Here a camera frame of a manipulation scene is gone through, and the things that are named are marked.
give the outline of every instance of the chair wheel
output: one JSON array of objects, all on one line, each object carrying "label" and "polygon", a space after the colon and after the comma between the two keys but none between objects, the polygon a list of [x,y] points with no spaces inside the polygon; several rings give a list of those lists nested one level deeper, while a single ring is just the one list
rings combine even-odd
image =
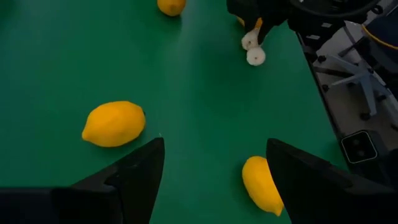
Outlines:
[{"label": "chair wheel", "polygon": [[322,85],[322,90],[327,93],[329,91],[329,86],[328,85]]},{"label": "chair wheel", "polygon": [[349,83],[349,84],[347,84],[347,87],[348,88],[352,88],[352,87],[354,87],[356,84],[355,83]]},{"label": "chair wheel", "polygon": [[318,61],[319,63],[322,63],[322,62],[324,62],[325,60],[326,60],[326,57],[325,57],[324,55],[318,56],[318,58],[317,58],[317,61]]},{"label": "chair wheel", "polygon": [[379,5],[374,6],[374,7],[371,9],[371,11],[372,11],[373,13],[375,13],[376,15],[381,15],[381,14],[383,14],[383,12],[384,12],[383,8],[382,8],[381,6],[379,6]]},{"label": "chair wheel", "polygon": [[369,119],[371,119],[371,115],[369,113],[361,113],[359,115],[359,117],[361,118],[361,120],[363,121],[368,121]]},{"label": "chair wheel", "polygon": [[378,97],[376,97],[377,102],[382,102],[383,100],[387,99],[387,97],[385,95],[380,95]]}]

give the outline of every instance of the green table surface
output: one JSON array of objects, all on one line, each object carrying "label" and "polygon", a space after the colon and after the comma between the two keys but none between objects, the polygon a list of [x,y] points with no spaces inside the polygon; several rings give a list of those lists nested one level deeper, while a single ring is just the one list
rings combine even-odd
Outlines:
[{"label": "green table surface", "polygon": [[[165,165],[151,223],[288,223],[262,212],[244,161],[279,138],[344,166],[299,41],[287,24],[252,67],[225,0],[188,0],[169,18],[155,0],[0,3],[0,186],[68,186],[155,137]],[[88,113],[129,100],[147,125],[103,149],[81,139]]]}]

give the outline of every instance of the yellow lemon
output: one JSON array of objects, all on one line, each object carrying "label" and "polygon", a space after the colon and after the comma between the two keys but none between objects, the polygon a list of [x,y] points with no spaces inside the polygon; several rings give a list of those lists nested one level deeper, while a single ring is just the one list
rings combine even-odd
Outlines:
[{"label": "yellow lemon", "polygon": [[157,7],[168,16],[178,16],[184,10],[186,0],[157,0]]},{"label": "yellow lemon", "polygon": [[97,146],[121,146],[137,138],[145,126],[142,108],[128,101],[105,103],[87,117],[81,134],[86,141]]},{"label": "yellow lemon", "polygon": [[[241,19],[240,17],[237,17],[237,18],[238,18],[238,21],[242,24],[242,26],[244,26],[244,20]],[[262,19],[261,19],[261,18],[258,18],[258,19],[257,19],[257,22],[256,22],[255,28],[260,28],[261,25],[262,25]]]},{"label": "yellow lemon", "polygon": [[284,204],[272,180],[267,159],[250,157],[243,166],[242,177],[253,202],[262,210],[280,216]]}]

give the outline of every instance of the floor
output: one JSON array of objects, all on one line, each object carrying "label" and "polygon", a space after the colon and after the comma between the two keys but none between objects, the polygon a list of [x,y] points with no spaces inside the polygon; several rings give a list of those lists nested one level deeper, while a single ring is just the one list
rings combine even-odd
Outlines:
[{"label": "floor", "polygon": [[[362,37],[359,25],[348,22],[347,26],[356,40]],[[350,45],[351,42],[341,29],[317,53],[318,55],[337,54]],[[357,62],[359,60],[359,55],[355,51],[352,51],[345,59]],[[314,62],[314,65],[343,71],[338,65],[334,65],[328,61],[323,62],[321,65],[318,62]],[[321,84],[329,84],[341,79],[322,73],[318,73],[318,78]],[[347,86],[336,86],[331,88],[326,94],[326,100],[330,105],[331,112],[335,116],[341,132],[344,134],[351,134],[361,129],[375,130],[382,136],[388,149],[392,150],[398,148],[398,131],[391,128],[391,120],[383,106],[378,105],[377,115],[369,121],[362,121],[359,118],[360,112],[368,111],[366,100],[360,86],[354,86],[350,89]]]}]

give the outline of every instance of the office chair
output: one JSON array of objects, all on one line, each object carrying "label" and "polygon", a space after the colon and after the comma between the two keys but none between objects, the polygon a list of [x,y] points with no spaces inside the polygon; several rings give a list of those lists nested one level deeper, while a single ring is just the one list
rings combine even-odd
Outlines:
[{"label": "office chair", "polygon": [[319,57],[318,61],[323,62],[330,59],[353,74],[353,76],[339,80],[330,85],[323,85],[326,92],[329,88],[338,85],[360,84],[369,107],[368,113],[361,113],[360,118],[364,121],[369,120],[377,113],[376,101],[386,99],[392,93],[375,76],[374,69],[384,67],[391,73],[398,73],[398,13],[390,13],[385,16],[377,17],[370,24],[363,26],[365,38],[369,39],[370,54],[377,61],[377,65],[369,67],[362,58],[358,64],[351,63],[343,59],[343,55],[348,52],[345,50],[339,55],[328,55]]}]

